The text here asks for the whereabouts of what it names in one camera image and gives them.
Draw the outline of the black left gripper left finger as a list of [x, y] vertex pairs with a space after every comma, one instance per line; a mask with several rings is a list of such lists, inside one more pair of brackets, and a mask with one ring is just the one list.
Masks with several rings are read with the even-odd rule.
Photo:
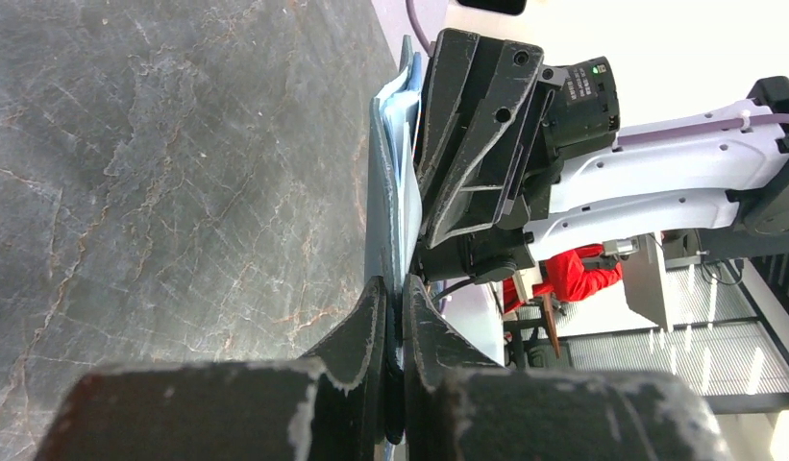
[[121, 365], [84, 375], [39, 460], [382, 460], [386, 290], [301, 357]]

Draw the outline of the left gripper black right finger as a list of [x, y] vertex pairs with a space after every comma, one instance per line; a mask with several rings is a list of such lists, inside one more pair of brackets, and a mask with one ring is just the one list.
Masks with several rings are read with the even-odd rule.
[[705, 401], [660, 372], [512, 370], [403, 289], [411, 460], [728, 460]]

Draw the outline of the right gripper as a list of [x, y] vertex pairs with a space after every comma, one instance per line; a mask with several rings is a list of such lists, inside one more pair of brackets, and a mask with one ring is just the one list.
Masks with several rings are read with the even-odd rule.
[[566, 158], [608, 145], [620, 125], [605, 57], [563, 67], [542, 48], [443, 30], [423, 89], [417, 168], [426, 282], [497, 281], [537, 264], [532, 218], [549, 214]]

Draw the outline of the blue card holder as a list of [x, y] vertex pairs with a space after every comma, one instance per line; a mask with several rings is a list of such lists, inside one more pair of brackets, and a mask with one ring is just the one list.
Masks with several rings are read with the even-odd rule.
[[413, 156], [423, 81], [422, 56], [404, 36], [399, 70], [369, 106], [364, 276], [382, 278], [392, 297], [403, 291], [422, 222]]

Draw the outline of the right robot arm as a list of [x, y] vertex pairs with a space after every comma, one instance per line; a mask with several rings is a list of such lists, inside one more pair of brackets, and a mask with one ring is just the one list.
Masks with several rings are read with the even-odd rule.
[[422, 92], [427, 282], [499, 281], [555, 255], [707, 230], [721, 259], [789, 250], [789, 79], [701, 114], [623, 127], [605, 58], [549, 66], [524, 42], [442, 31]]

